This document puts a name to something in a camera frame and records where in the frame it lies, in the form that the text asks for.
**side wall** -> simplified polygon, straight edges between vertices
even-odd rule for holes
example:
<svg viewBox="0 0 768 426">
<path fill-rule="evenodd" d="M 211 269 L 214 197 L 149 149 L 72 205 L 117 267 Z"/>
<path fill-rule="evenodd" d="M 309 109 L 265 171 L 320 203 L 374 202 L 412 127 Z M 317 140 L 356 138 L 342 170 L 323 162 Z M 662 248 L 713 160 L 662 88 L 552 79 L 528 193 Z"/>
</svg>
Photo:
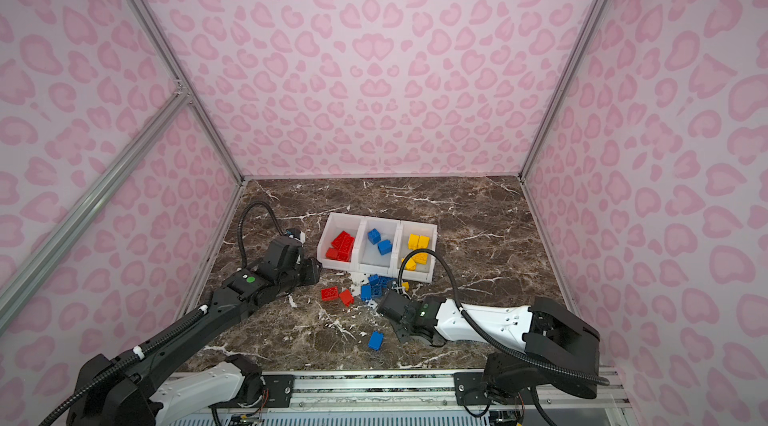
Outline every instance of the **side wall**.
<svg viewBox="0 0 768 426">
<path fill-rule="evenodd" d="M 592 0 L 148 0 L 240 169 L 517 173 Z"/>
<path fill-rule="evenodd" d="M 85 361 L 174 321 L 233 188 L 185 108 L 0 338 L 0 423 L 37 424 Z"/>
<path fill-rule="evenodd" d="M 768 0 L 614 0 L 528 179 L 644 424 L 768 421 Z"/>
<path fill-rule="evenodd" d="M 0 0 L 0 292 L 172 91 L 123 0 Z"/>
</svg>

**three-compartment tray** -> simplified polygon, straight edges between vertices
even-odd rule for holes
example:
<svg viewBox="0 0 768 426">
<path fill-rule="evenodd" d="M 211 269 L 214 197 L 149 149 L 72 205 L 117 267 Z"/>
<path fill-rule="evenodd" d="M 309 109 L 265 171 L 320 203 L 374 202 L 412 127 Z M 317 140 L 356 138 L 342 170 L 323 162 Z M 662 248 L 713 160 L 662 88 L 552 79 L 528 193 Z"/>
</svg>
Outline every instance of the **three-compartment tray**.
<svg viewBox="0 0 768 426">
<path fill-rule="evenodd" d="M 374 228 L 381 234 L 382 241 L 388 239 L 392 242 L 391 253 L 381 255 L 379 248 L 368 240 L 368 232 Z M 331 248 L 331 242 L 342 231 L 347 231 L 355 237 L 349 262 L 326 258 L 326 251 Z M 400 260 L 408 254 L 408 237 L 412 234 L 428 237 L 429 248 L 435 248 L 437 225 L 361 217 L 356 214 L 330 213 L 326 227 L 322 231 L 320 243 L 317 245 L 317 258 L 321 261 L 323 268 L 396 278 L 400 269 Z M 408 281 L 431 283 L 434 269 L 435 257 L 430 255 L 426 264 L 416 264 L 416 271 L 403 271 L 402 278 Z"/>
</svg>

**bin containing yellow blocks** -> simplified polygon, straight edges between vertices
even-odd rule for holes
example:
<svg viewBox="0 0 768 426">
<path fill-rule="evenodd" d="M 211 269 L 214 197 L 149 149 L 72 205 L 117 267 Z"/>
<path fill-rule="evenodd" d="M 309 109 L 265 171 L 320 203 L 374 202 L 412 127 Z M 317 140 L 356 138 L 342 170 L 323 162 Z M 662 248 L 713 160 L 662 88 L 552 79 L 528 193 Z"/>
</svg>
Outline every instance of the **bin containing yellow blocks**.
<svg viewBox="0 0 768 426">
<path fill-rule="evenodd" d="M 437 226 L 427 223 L 402 221 L 402 236 L 400 237 L 399 262 L 414 249 L 435 249 L 437 241 Z M 430 283 L 435 268 L 435 257 L 427 253 L 419 253 L 408 260 L 403 279 L 412 279 Z"/>
</svg>

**brown marble tabletop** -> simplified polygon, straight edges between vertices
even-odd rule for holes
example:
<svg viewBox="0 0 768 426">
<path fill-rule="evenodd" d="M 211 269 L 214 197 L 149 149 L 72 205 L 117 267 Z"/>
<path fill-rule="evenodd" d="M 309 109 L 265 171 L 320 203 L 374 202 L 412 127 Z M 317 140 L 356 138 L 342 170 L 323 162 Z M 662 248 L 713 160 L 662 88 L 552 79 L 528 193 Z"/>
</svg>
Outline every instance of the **brown marble tabletop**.
<svg viewBox="0 0 768 426">
<path fill-rule="evenodd" d="M 514 177 L 414 177 L 387 179 L 251 181 L 226 234 L 206 284 L 213 289 L 240 266 L 237 220 L 249 201 L 272 204 L 283 228 L 306 233 L 305 250 L 316 255 L 328 213 L 434 223 L 437 251 L 452 268 L 461 300 L 485 306 L 531 304 L 536 296 L 562 303 L 531 211 Z M 274 238 L 262 209 L 251 210 L 244 228 L 249 258 Z M 417 299 L 450 297 L 439 264 L 431 284 L 410 283 Z M 322 288 L 351 285 L 349 273 L 323 269 L 320 283 L 277 299 L 229 329 L 196 354 L 181 371 L 201 371 L 227 354 L 248 354 L 265 371 L 300 369 L 482 368 L 492 348 L 484 343 L 449 342 L 432 348 L 398 342 L 389 322 L 356 297 L 322 302 Z M 380 351 L 368 348 L 374 331 L 384 334 Z"/>
</svg>

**white cable tie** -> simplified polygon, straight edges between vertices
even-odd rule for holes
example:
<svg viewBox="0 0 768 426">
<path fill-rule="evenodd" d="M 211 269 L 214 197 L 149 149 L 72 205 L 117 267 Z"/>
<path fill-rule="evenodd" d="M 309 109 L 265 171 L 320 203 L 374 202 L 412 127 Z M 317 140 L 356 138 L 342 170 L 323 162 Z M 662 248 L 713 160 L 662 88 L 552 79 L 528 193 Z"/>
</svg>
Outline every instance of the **white cable tie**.
<svg viewBox="0 0 768 426">
<path fill-rule="evenodd" d="M 144 351 L 141 350 L 141 346 L 134 346 L 134 354 L 139 357 L 139 361 L 144 361 Z"/>
</svg>

